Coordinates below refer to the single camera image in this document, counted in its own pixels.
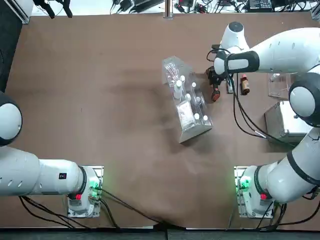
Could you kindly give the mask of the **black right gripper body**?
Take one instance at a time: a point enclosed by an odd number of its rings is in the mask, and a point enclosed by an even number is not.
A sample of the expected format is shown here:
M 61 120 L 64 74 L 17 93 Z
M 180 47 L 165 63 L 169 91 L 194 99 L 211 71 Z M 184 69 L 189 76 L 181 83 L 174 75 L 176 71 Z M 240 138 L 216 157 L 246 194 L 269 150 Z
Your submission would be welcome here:
M 223 72 L 222 74 L 217 74 L 214 66 L 208 68 L 208 80 L 209 84 L 213 86 L 219 86 L 222 81 L 227 77 L 227 74 Z

